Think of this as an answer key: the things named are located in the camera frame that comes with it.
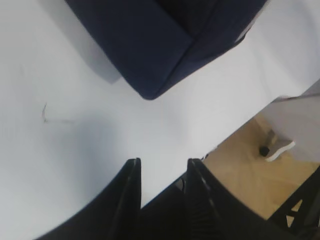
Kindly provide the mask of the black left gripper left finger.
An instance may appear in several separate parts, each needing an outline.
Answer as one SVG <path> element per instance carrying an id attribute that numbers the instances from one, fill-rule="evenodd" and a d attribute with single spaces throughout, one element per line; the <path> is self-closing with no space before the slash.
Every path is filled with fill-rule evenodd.
<path id="1" fill-rule="evenodd" d="M 40 239 L 133 240 L 141 194 L 141 160 L 129 159 L 94 200 Z"/>

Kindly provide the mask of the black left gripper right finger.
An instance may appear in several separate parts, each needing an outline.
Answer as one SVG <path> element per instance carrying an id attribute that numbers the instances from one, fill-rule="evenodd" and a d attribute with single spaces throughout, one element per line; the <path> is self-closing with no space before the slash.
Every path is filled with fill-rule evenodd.
<path id="1" fill-rule="evenodd" d="M 192 240 L 293 240 L 234 197 L 199 159 L 189 159 L 186 206 Z"/>

